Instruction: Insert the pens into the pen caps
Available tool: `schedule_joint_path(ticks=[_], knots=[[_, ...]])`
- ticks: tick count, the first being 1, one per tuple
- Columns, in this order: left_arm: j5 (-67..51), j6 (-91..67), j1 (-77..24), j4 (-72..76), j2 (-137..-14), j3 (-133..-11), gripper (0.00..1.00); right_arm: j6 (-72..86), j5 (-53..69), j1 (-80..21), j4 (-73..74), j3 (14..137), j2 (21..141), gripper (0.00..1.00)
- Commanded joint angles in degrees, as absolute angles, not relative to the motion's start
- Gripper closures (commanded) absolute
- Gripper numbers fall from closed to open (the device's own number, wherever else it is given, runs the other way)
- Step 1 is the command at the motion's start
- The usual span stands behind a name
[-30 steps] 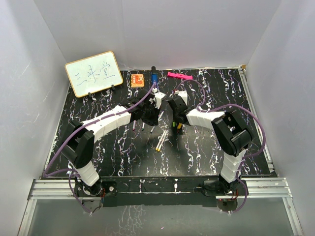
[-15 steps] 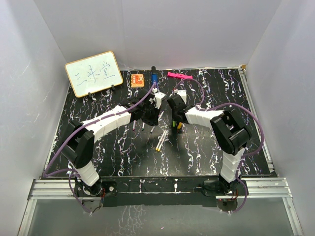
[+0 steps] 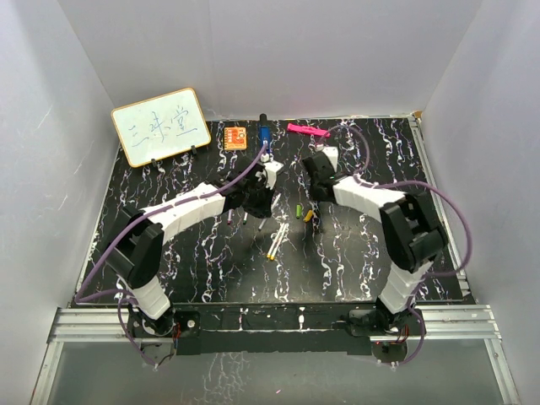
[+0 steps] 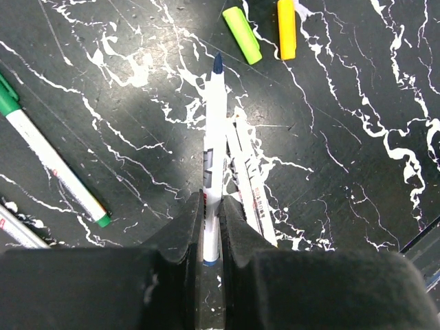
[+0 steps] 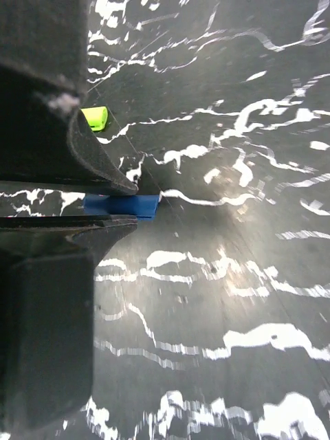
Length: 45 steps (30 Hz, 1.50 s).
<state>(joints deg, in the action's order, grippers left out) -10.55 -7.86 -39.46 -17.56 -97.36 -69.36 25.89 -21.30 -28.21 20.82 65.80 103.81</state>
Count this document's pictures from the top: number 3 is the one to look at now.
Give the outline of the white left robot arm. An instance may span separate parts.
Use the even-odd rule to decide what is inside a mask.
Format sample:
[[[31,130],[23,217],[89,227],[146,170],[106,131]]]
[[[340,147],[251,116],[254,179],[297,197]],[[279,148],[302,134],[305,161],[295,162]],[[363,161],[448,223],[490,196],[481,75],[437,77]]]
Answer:
[[[170,299],[158,280],[162,246],[193,225],[237,208],[255,218],[270,217],[283,167],[275,160],[261,163],[241,159],[238,168],[226,177],[203,182],[158,206],[127,206],[118,215],[109,238],[122,238],[105,257],[105,263],[126,283],[146,316],[144,325],[155,336],[166,336],[175,323]]]

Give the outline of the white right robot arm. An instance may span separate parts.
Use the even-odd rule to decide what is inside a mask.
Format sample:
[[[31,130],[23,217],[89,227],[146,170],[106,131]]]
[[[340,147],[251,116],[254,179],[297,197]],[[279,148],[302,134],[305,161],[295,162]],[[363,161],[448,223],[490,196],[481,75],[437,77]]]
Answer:
[[[310,177],[309,193],[317,202],[354,208],[381,223],[391,270],[377,298],[377,327],[388,335],[404,328],[404,311],[413,291],[448,244],[428,192],[380,188],[354,175],[337,172],[338,152],[325,148],[302,159]]]

